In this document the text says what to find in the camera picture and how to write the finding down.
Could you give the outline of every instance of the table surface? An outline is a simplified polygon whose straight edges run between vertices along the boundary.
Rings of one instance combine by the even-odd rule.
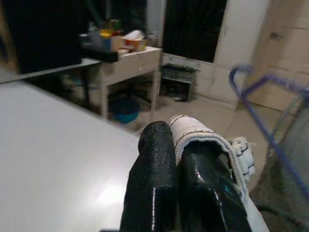
[[[16,81],[16,80],[21,80],[29,77],[35,77],[35,76],[43,76],[47,74],[52,74],[56,72],[62,72],[65,70],[71,70],[71,69],[78,69],[78,68],[83,68],[86,66],[91,66],[91,65],[96,65],[100,64],[102,61],[96,60],[96,59],[90,59],[90,58],[83,58],[82,62],[80,64],[74,64],[74,65],[69,65],[65,67],[60,67],[60,68],[55,68],[55,69],[48,69],[44,71],[39,71],[39,72],[31,72],[27,74],[17,74],[9,69],[0,67],[0,83],[5,83],[5,82],[10,82],[10,81]]]
[[[0,108],[0,231],[117,230],[138,137],[25,83]]]

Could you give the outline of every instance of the floor tile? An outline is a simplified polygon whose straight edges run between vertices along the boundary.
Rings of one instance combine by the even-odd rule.
[[[266,128],[272,132],[280,116],[282,115],[282,112],[261,106],[253,107]],[[240,114],[237,116],[229,130],[225,133],[225,138],[229,139],[244,136],[248,139],[249,142],[254,144],[252,146],[252,150],[255,161],[255,174],[251,177],[251,180],[248,183],[248,189],[252,190],[257,184],[258,178],[262,173],[265,164],[268,141],[264,138],[255,121],[249,115],[248,111],[245,108],[241,108],[239,111]],[[292,118],[292,116],[286,117],[278,129],[278,133],[276,134],[277,138],[284,135],[284,132]]]
[[[224,135],[227,132],[239,114],[238,112],[201,100],[181,103],[181,108],[177,113],[195,117],[205,124],[205,126],[216,131],[219,135]]]

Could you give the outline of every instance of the white towel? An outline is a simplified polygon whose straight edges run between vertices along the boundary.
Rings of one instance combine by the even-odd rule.
[[[245,137],[231,139],[229,142],[236,153],[242,175],[244,179],[249,182],[250,176],[255,173],[251,145]]]
[[[269,230],[262,215],[249,197],[244,176],[232,145],[200,121],[189,116],[180,115],[172,117],[169,120],[169,127],[175,147],[176,164],[179,164],[181,161],[184,148],[193,141],[214,141],[228,154],[236,184],[240,190],[239,195],[247,211],[248,222],[252,232],[268,232]]]

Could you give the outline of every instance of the dark window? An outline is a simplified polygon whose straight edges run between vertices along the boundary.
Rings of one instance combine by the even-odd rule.
[[[167,0],[163,50],[213,62],[227,0]]]

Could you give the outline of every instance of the wire rack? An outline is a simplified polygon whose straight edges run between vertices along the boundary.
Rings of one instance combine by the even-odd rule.
[[[278,155],[278,158],[283,164],[283,166],[285,167],[286,171],[291,175],[295,183],[300,187],[303,197],[306,199],[307,202],[309,202],[308,186],[305,184],[304,180],[302,179],[302,176],[297,172],[296,168],[292,165],[291,159],[290,157],[287,156],[286,151],[282,147],[280,147],[280,145],[277,143],[276,138],[275,138],[279,125],[281,124],[283,119],[286,117],[286,115],[290,112],[290,110],[296,105],[296,102],[301,102],[300,108],[307,107],[308,102],[309,102],[309,88],[298,85],[297,83],[292,82],[290,80],[280,78],[274,74],[268,73],[268,74],[265,74],[262,78],[260,78],[257,82],[253,83],[251,86],[248,86],[245,89],[241,89],[235,82],[235,76],[236,76],[236,73],[242,73],[242,72],[246,74],[252,74],[253,67],[250,65],[243,65],[243,66],[235,67],[229,75],[230,85],[232,86],[236,94],[239,96],[240,100],[243,102],[243,104],[247,108],[248,112],[250,113],[254,121],[256,122],[262,134],[268,140],[269,146],[267,149],[267,156],[269,157],[270,150],[273,149],[274,152]],[[261,86],[263,86],[264,84],[268,82],[272,82],[279,86],[282,86],[286,88],[288,91],[298,93],[298,96],[295,98],[295,100],[288,106],[286,111],[282,114],[273,132],[270,132],[267,129],[267,127],[262,122],[261,118],[255,112],[255,110],[251,107],[251,104],[248,101],[248,96],[250,94],[252,94],[257,89],[259,89]]]

